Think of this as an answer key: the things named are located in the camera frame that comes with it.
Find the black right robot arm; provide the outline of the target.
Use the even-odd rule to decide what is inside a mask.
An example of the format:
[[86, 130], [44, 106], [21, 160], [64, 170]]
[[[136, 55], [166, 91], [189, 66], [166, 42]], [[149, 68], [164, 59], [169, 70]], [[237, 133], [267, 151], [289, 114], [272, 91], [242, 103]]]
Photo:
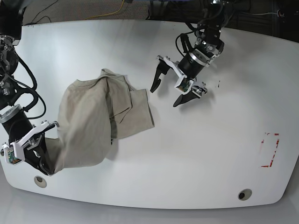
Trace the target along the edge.
[[0, 2], [0, 108], [10, 108], [0, 116], [0, 123], [8, 134], [8, 143], [2, 145], [1, 154], [6, 163], [26, 162], [45, 175], [54, 174], [45, 133], [59, 124], [43, 121], [31, 124], [26, 113], [38, 101], [37, 82], [27, 64], [18, 56], [15, 47], [21, 40], [23, 15], [29, 0], [2, 0]]

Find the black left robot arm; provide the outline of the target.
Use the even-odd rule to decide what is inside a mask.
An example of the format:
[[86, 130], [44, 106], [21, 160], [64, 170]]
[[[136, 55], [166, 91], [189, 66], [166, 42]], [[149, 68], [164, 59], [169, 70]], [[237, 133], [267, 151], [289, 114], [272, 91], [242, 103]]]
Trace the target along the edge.
[[173, 70], [178, 79], [174, 88], [180, 92], [180, 96], [173, 107], [185, 104], [194, 99], [200, 99], [207, 94], [206, 84], [197, 82], [197, 75], [218, 58], [224, 50], [224, 42], [220, 39], [221, 29], [228, 22], [226, 8], [223, 1], [213, 0], [207, 10], [207, 16], [194, 27], [190, 23], [187, 26], [191, 30], [181, 33], [175, 40], [181, 41], [183, 51], [180, 61], [172, 61], [167, 56], [158, 56], [158, 66], [150, 89], [153, 93], [161, 83], [160, 75], [166, 75]]

